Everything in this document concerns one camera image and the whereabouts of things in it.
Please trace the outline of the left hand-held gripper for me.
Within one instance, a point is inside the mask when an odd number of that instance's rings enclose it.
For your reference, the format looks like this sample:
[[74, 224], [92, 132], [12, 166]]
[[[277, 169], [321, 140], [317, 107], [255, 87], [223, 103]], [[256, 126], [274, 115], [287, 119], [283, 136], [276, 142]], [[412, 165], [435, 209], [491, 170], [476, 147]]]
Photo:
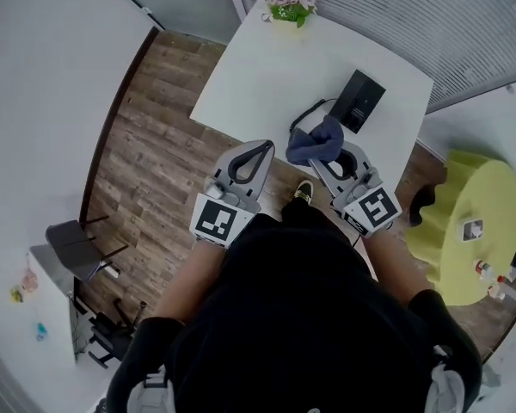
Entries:
[[[189, 230], [197, 239], [230, 247], [261, 210], [256, 198], [245, 193], [261, 192], [274, 154], [273, 141], [262, 139], [231, 148], [218, 159], [217, 171], [196, 197]], [[240, 176], [250, 162], [254, 165]]]

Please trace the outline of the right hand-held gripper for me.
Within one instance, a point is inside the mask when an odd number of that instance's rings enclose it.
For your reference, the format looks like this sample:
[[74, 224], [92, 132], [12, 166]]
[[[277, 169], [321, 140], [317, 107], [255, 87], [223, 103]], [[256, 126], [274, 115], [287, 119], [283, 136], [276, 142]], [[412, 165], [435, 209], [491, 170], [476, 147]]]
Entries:
[[341, 148], [340, 174], [328, 163], [310, 159], [309, 164], [331, 194], [333, 208], [361, 236], [370, 236], [402, 213], [395, 194], [384, 183], [369, 158], [357, 145], [345, 141]]

